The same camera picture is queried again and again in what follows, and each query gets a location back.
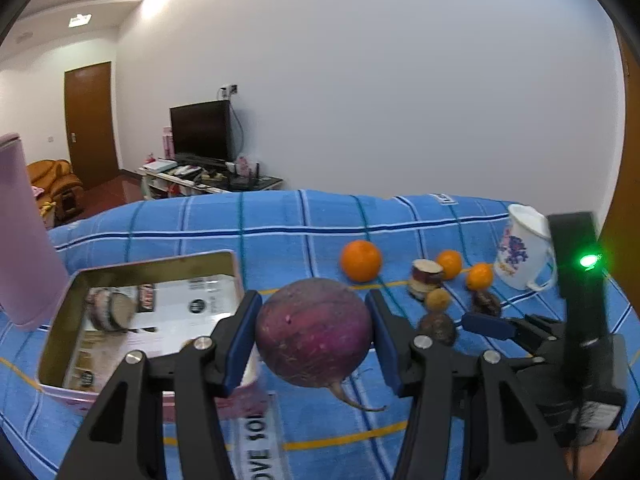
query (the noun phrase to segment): bed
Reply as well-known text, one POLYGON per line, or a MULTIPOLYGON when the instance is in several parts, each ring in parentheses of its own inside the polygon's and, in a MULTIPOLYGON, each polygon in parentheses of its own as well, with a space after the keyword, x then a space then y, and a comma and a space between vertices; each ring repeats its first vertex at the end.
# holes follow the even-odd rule
MULTIPOLYGON (((343 245, 366 233, 382 250, 385 284, 356 287, 364 295, 382 288, 393 312, 414 324, 424 314, 406 291, 410 263, 441 250, 462 252, 465 264, 492 262, 506 224, 509 202, 446 195, 370 196, 316 191, 267 191, 137 202, 50 231, 50 238, 70 273, 86 267, 204 251, 233 250, 242 263, 247 289, 268 296, 281 286, 310 276, 344 281, 337 261, 343 245)), ((546 280, 550 269, 541 276, 546 280)), ((448 282, 453 302, 448 313, 459 319, 470 304, 463 279, 448 282)), ((492 292, 506 316, 563 316, 553 288, 541 293, 509 288, 500 280, 492 292)), ((607 276, 609 328, 626 338, 628 404, 624 430, 640 399, 640 322, 616 283, 607 276)), ((0 312, 0 424, 27 468, 40 480, 56 471, 81 418, 50 399, 34 380, 48 325, 34 332, 17 330, 0 312)), ((460 333, 456 347, 479 354, 495 348, 510 356, 524 352, 512 342, 460 333)), ((327 390, 285 384, 264 369, 270 409, 264 434, 273 450, 270 478, 340 478, 390 480, 402 444, 410 408, 384 385, 371 351, 345 382, 347 393, 367 405, 388 405, 364 413, 335 400, 327 390)), ((462 452, 462 423, 453 421, 447 478, 456 478, 462 452)), ((244 420, 223 423, 236 476, 251 478, 251 451, 244 420)), ((164 426, 168 478, 179 479, 173 424, 164 426)))

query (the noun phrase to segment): white mug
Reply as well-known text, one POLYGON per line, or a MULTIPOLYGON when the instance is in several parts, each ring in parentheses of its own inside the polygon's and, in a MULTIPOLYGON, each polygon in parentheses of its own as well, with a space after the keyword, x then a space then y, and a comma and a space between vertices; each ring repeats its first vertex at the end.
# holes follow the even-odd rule
POLYGON ((558 270, 544 215, 527 205, 509 206, 509 223, 498 244, 494 271, 507 285, 518 290, 530 288, 540 292, 556 282, 558 270), (548 255, 553 259, 553 274, 544 285, 538 285, 536 278, 544 269, 548 255))

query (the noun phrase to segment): ceiling light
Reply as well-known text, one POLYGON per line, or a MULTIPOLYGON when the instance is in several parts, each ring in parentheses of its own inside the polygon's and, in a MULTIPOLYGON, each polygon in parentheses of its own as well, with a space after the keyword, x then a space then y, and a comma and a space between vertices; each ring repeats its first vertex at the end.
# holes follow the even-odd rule
POLYGON ((78 14, 76 17, 69 20, 69 28, 82 27, 83 25, 89 23, 89 21, 91 21, 90 14, 78 14))

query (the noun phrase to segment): pink bag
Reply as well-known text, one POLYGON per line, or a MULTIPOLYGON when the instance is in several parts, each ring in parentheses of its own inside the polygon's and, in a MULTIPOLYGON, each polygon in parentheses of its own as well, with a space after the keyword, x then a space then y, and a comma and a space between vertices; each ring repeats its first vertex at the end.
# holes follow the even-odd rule
POLYGON ((23 330, 50 319, 69 276, 40 218, 18 134, 0 136, 0 305, 23 330))

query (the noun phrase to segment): green led light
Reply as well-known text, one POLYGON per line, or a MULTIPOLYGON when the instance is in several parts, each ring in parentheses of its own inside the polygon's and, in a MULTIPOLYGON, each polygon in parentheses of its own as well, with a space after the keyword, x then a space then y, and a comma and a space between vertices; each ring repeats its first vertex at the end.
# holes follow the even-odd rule
POLYGON ((598 263, 599 259, 600 257, 597 254, 587 254, 580 258, 580 264, 587 269, 591 269, 598 263))

